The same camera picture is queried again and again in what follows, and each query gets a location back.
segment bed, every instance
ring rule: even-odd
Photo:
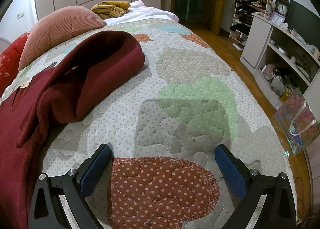
[[[104,228],[218,229],[239,202],[214,160],[215,147],[225,144],[248,168],[270,176],[287,173],[296,203],[292,171],[279,139],[239,76],[177,23],[174,14],[141,1],[133,2],[129,11],[44,53],[19,72],[0,98],[1,103],[23,82],[54,67],[94,33],[125,31],[139,41],[143,69],[82,121],[52,129],[39,172],[64,175],[106,143],[113,164],[86,198]],[[61,199],[70,224],[78,228]],[[263,202],[261,197],[248,228]]]

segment red polka dot patch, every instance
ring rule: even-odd
[[[220,188],[202,166],[168,157],[114,158],[108,188],[113,228],[180,229],[209,214]]]
[[[140,42],[148,42],[148,41],[152,41],[150,39],[150,37],[146,34],[138,34],[138,35],[134,35],[134,38],[140,43]]]
[[[198,36],[196,36],[195,34],[191,34],[191,35],[180,35],[185,39],[188,39],[200,46],[203,46],[204,48],[208,48],[209,46]]]

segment iridescent bag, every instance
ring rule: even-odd
[[[307,101],[297,88],[274,114],[294,154],[304,150],[320,132]]]

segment television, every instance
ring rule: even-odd
[[[307,43],[320,50],[320,18],[316,14],[296,1],[290,0],[286,21],[290,30],[295,29]]]

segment maroon sweatshirt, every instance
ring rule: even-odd
[[[49,128],[81,120],[96,103],[137,73],[144,60],[139,43],[130,34],[99,32],[2,102],[0,211],[15,228],[28,228],[38,152]]]

